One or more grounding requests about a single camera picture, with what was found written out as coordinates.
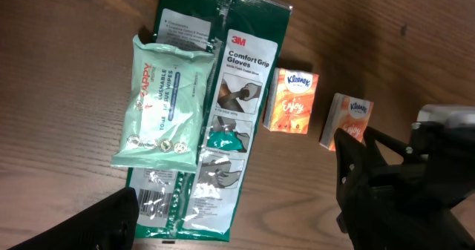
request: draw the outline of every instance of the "wet wipes pack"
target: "wet wipes pack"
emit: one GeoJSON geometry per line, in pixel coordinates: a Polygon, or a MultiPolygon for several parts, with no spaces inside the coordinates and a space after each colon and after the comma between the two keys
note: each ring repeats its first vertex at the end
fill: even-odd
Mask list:
{"type": "Polygon", "coordinates": [[[133,43],[131,98],[112,165],[194,173],[214,55],[138,36],[133,43]]]}
{"type": "Polygon", "coordinates": [[[160,0],[154,40],[217,56],[195,174],[129,169],[136,238],[229,241],[292,6],[276,0],[160,0]]]}

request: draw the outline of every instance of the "product packaging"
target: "product packaging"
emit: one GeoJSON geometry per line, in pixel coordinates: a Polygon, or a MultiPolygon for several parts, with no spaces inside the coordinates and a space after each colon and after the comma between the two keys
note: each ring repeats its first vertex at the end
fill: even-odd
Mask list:
{"type": "Polygon", "coordinates": [[[244,173],[292,7],[274,0],[160,0],[154,38],[219,56],[196,174],[129,169],[135,236],[229,241],[244,173]]]}
{"type": "Polygon", "coordinates": [[[307,134],[318,75],[276,68],[270,86],[264,127],[270,131],[307,134]]]}
{"type": "Polygon", "coordinates": [[[194,173],[214,55],[134,37],[132,92],[112,165],[194,173]]]}
{"type": "Polygon", "coordinates": [[[366,130],[370,120],[372,109],[372,102],[335,93],[327,123],[321,135],[320,144],[328,150],[334,151],[335,141],[333,140],[333,135],[337,128],[342,128],[361,142],[364,130],[366,130]]]}

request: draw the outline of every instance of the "brown wooden surface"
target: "brown wooden surface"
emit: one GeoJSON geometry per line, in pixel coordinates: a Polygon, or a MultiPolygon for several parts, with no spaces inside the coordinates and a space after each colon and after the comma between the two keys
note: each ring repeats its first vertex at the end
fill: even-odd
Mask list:
{"type": "MultiPolygon", "coordinates": [[[[0,0],[0,249],[125,184],[110,167],[132,37],[158,0],[0,0]]],[[[335,154],[318,138],[335,92],[375,102],[370,124],[407,140],[427,103],[475,103],[475,0],[282,0],[281,57],[321,75],[308,136],[260,127],[229,244],[137,249],[351,249],[335,222],[335,154]]],[[[454,209],[475,234],[475,199],[454,209]]]]}

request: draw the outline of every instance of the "light green wipes package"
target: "light green wipes package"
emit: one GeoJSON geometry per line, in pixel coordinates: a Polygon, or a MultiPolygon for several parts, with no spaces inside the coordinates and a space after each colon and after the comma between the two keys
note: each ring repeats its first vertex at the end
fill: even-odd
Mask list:
{"type": "Polygon", "coordinates": [[[112,165],[195,173],[214,55],[134,37],[132,92],[112,165]]]}

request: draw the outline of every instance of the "screw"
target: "screw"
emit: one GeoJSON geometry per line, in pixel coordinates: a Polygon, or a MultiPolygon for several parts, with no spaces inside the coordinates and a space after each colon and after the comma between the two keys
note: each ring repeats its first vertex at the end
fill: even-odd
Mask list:
{"type": "Polygon", "coordinates": [[[413,129],[419,129],[419,128],[421,127],[421,123],[415,122],[415,123],[413,123],[413,124],[411,125],[411,127],[412,127],[413,129]]]}

